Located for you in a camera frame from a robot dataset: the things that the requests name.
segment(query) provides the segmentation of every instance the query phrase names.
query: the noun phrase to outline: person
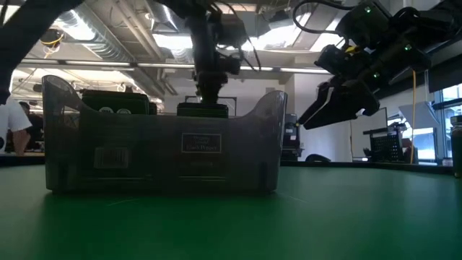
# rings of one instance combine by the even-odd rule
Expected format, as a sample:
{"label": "person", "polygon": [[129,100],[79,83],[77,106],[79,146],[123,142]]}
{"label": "person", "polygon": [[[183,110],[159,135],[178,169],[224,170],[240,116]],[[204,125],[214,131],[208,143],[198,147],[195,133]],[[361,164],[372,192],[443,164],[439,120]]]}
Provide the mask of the person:
{"label": "person", "polygon": [[26,113],[29,122],[32,124],[31,127],[26,129],[27,133],[30,135],[30,141],[27,144],[27,149],[38,150],[40,149],[40,145],[37,142],[43,140],[43,119],[39,115],[30,113],[30,106],[26,102],[21,101],[19,104],[22,106],[22,109]]}
{"label": "person", "polygon": [[4,153],[6,146],[6,134],[8,129],[13,133],[14,151],[17,156],[24,156],[30,135],[26,128],[32,124],[23,111],[21,105],[11,97],[8,97],[5,105],[0,105],[0,154]]}

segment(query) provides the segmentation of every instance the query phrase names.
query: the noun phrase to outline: transparent plastic bin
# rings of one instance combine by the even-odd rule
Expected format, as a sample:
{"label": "transparent plastic bin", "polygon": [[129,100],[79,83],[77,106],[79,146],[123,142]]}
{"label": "transparent plastic bin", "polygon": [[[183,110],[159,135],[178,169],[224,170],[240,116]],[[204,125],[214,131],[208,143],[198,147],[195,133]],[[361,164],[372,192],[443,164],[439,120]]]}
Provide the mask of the transparent plastic bin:
{"label": "transparent plastic bin", "polygon": [[43,78],[46,186],[53,191],[273,191],[287,95],[240,118],[101,113]]}

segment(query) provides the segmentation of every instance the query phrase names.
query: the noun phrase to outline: label on bin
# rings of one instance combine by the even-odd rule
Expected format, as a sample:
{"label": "label on bin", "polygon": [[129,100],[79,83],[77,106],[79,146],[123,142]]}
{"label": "label on bin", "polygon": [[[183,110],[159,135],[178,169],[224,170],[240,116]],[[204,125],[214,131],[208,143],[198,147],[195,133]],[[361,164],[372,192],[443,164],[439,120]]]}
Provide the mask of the label on bin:
{"label": "label on bin", "polygon": [[222,135],[183,133],[181,137],[181,152],[222,153]]}

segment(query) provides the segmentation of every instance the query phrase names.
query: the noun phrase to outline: green table surface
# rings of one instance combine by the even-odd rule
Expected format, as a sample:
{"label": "green table surface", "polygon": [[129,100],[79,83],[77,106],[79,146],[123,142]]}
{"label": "green table surface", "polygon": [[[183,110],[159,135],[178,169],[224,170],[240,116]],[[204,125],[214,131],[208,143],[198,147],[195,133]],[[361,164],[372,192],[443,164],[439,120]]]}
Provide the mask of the green table surface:
{"label": "green table surface", "polygon": [[0,169],[0,259],[462,259],[462,181],[282,168],[268,196],[56,196]]}

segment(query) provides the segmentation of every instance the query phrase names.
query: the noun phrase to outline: ceiling light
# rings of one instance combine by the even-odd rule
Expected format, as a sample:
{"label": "ceiling light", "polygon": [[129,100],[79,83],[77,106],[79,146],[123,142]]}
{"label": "ceiling light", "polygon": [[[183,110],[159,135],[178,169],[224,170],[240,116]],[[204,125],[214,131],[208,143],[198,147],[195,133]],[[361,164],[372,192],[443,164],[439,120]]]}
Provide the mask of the ceiling light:
{"label": "ceiling light", "polygon": [[[254,69],[250,68],[249,66],[241,66],[241,71],[253,71]],[[316,68],[281,68],[281,67],[261,67],[261,71],[263,72],[284,72],[284,73],[295,73],[295,74],[330,74],[328,71],[324,69],[316,69]]]}
{"label": "ceiling light", "polygon": [[8,9],[5,13],[4,23],[8,22],[9,18],[20,8],[20,6],[8,5]]}
{"label": "ceiling light", "polygon": [[194,64],[139,63],[138,66],[161,69],[194,69]]}
{"label": "ceiling light", "polygon": [[38,65],[41,65],[41,64],[58,64],[58,61],[57,60],[50,60],[50,59],[43,59],[43,58],[24,58],[22,61],[21,61],[21,64],[24,65],[24,64],[38,64]]}
{"label": "ceiling light", "polygon": [[293,25],[292,18],[285,12],[285,10],[277,11],[272,18],[269,19],[269,27],[273,30],[279,27],[286,27]]}
{"label": "ceiling light", "polygon": [[113,61],[66,61],[68,65],[88,65],[88,66],[130,66],[128,62]]}
{"label": "ceiling light", "polygon": [[[257,8],[256,4],[230,4],[230,5],[236,12],[255,12]],[[231,9],[225,4],[217,3],[217,6],[223,12],[223,14],[232,13]]]}
{"label": "ceiling light", "polygon": [[76,40],[92,40],[95,38],[96,33],[85,23],[85,21],[74,11],[71,10],[62,14],[61,16],[72,16],[73,24],[65,23],[58,18],[54,25],[59,26],[64,32],[72,36]]}
{"label": "ceiling light", "polygon": [[27,76],[29,76],[28,73],[23,72],[23,71],[20,71],[20,70],[18,70],[18,69],[15,69],[15,70],[13,71],[13,77],[20,78],[20,77],[27,77]]}
{"label": "ceiling light", "polygon": [[[337,18],[334,19],[331,22],[331,24],[326,28],[326,30],[335,30],[335,28],[337,27],[339,22],[340,22],[340,19],[337,19]],[[324,49],[324,47],[326,47],[327,45],[331,45],[331,44],[343,45],[342,42],[344,42],[344,40],[342,40],[342,39],[343,38],[338,36],[338,35],[334,35],[334,34],[331,34],[331,33],[323,33],[323,34],[319,35],[319,38],[317,39],[315,44],[313,44],[313,46],[311,46],[310,51],[319,52],[319,51],[322,51]]]}
{"label": "ceiling light", "polygon": [[[308,21],[310,14],[299,16],[298,19],[302,24]],[[285,48],[294,44],[301,30],[295,25],[279,27],[259,38],[250,37],[250,41],[256,50],[266,50],[269,48]],[[190,35],[161,35],[154,34],[154,39],[159,47],[168,48],[170,50],[183,50],[193,48],[193,42]],[[246,41],[242,46],[243,51],[253,51],[253,46],[249,41]],[[234,50],[233,47],[228,47],[227,50]]]}
{"label": "ceiling light", "polygon": [[170,13],[170,10],[164,5],[163,6],[164,8],[164,13],[165,13],[165,16],[167,17],[167,21],[170,22],[171,25],[173,25],[173,27],[178,30],[178,28],[176,27],[175,23],[173,22],[173,19],[172,19],[172,14]]}

